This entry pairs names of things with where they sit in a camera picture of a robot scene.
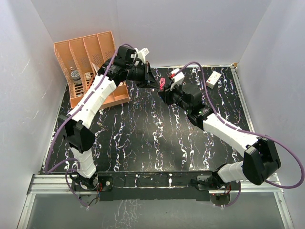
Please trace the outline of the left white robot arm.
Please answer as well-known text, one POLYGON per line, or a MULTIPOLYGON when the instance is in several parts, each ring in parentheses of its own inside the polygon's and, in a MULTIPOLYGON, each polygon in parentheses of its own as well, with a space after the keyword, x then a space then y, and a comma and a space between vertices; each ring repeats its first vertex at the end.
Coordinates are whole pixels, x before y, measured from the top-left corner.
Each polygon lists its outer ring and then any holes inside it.
POLYGON ((92 156, 95 135, 90 126, 106 98, 126 80, 134 81, 139 88, 160 87, 146 60, 148 54, 148 48, 138 50, 121 45, 97 71, 93 84, 75 108, 67 116, 59 117, 63 138, 77 161, 73 180, 84 189, 94 190, 99 183, 92 156))

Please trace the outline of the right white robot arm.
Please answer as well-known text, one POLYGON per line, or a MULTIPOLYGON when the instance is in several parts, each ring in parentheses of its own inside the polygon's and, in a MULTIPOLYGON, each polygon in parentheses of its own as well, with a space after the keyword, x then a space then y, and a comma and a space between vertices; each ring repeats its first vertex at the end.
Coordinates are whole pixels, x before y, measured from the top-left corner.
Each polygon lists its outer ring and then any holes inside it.
POLYGON ((202 92, 195 84, 167 85, 158 95, 165 104, 175 104, 185 110, 194 126, 225 141, 243 157, 240 162, 218 167, 202 185, 224 189, 230 182, 241 180, 261 185, 281 167, 273 141, 244 133, 230 122, 220 121, 220 116, 203 103, 202 92))

